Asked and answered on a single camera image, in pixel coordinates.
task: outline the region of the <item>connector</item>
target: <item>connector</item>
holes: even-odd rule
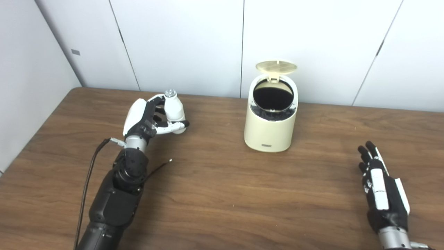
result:
[[[431,248],[431,247],[429,247],[428,245],[426,245],[426,244],[423,244],[423,243],[417,243],[417,242],[410,242],[410,246],[412,247],[412,248],[417,248],[417,249],[428,249],[428,250],[432,250],[433,248]]]
[[[119,140],[117,138],[111,138],[111,141],[114,142],[115,144],[121,146],[121,147],[124,147],[127,144],[126,142],[124,142],[122,140]]]

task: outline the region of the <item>robotic arm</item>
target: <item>robotic arm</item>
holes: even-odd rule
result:
[[[168,121],[162,121],[156,113],[166,115]],[[171,120],[178,116],[183,120]],[[148,101],[138,99],[131,106],[123,128],[125,141],[111,139],[124,148],[96,194],[89,210],[90,222],[77,250],[117,249],[124,230],[132,223],[149,177],[145,155],[149,140],[156,134],[183,132],[188,126],[174,90]]]
[[[399,178],[389,176],[378,148],[368,141],[359,146],[362,162],[362,185],[367,196],[367,219],[378,234],[383,250],[429,249],[428,245],[411,242],[408,238],[410,205]]]

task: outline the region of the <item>open lid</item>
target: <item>open lid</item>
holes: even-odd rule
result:
[[[256,69],[269,75],[269,82],[279,82],[279,75],[290,74],[297,66],[282,60],[270,60],[256,64]]]

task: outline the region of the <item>small bottle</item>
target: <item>small bottle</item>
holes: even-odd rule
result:
[[[183,104],[177,97],[177,93],[174,89],[165,91],[165,113],[168,121],[183,121],[185,120],[185,112],[183,111]],[[183,133],[186,130],[180,129],[174,131],[175,134]]]

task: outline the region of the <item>wooden table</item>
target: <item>wooden table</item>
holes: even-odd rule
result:
[[[131,104],[153,95],[66,96],[0,178],[0,249],[72,248],[96,146],[121,138]],[[180,98],[191,125],[151,140],[152,169],[173,161],[147,182],[120,249],[378,250],[357,167],[358,145],[372,140],[403,180],[410,239],[444,250],[443,113],[300,103],[290,149],[261,153],[243,140],[245,99]],[[96,159],[84,226],[119,151],[109,144]]]

